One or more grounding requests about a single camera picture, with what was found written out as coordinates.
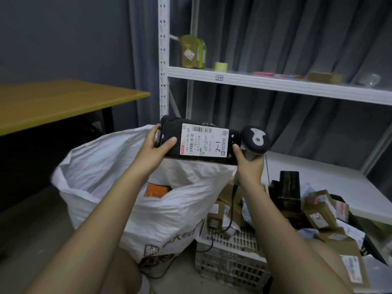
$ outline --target left arm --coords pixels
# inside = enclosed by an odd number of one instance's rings
[[[140,188],[177,139],[154,148],[159,124],[130,167],[26,289],[35,293],[98,293]]]

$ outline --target white shelving rack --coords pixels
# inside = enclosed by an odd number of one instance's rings
[[[192,1],[191,34],[197,35],[200,0]],[[212,69],[188,69],[169,66],[170,0],[158,0],[159,38],[159,105],[160,117],[169,113],[169,102],[176,114],[173,96],[169,91],[169,78],[188,79],[187,111],[192,118],[193,82],[207,81],[216,84],[238,85],[282,92],[345,99],[366,103],[392,105],[392,92],[361,88],[352,85],[328,85],[295,79],[253,76],[247,73],[221,73]],[[280,170],[300,171],[301,182],[309,182],[315,189],[327,189],[339,195],[350,205],[353,214],[392,225],[392,203],[365,177],[392,141],[392,123],[366,159],[360,171],[269,153],[270,179],[279,180]]]

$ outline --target tile floor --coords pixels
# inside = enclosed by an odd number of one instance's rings
[[[0,213],[1,292],[21,293],[72,232],[66,205],[53,187]],[[152,281],[156,294],[250,293],[200,278],[193,270],[193,254],[185,250],[163,278]]]

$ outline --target white shelf board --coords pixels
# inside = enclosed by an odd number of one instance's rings
[[[299,171],[301,184],[341,196],[354,215],[392,225],[392,203],[359,171],[274,152],[266,155],[270,181],[279,181],[282,170]],[[268,185],[266,165],[262,182]]]
[[[221,73],[215,72],[212,69],[168,67],[167,75],[174,78],[193,79],[216,84],[238,85],[242,87],[263,88],[266,90],[392,105],[392,91],[389,90],[376,90],[350,85],[319,84],[307,81],[306,79],[298,80],[254,76],[247,73]]]

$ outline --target hand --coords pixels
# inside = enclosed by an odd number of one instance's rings
[[[135,160],[129,168],[140,174],[143,181],[153,173],[162,162],[164,155],[176,144],[177,138],[172,137],[160,147],[155,148],[155,133],[158,131],[160,124],[156,124],[148,133],[143,146],[140,148]]]
[[[233,151],[237,158],[237,175],[241,187],[255,184],[261,185],[264,155],[256,157],[253,161],[248,161],[237,144],[233,144]]]

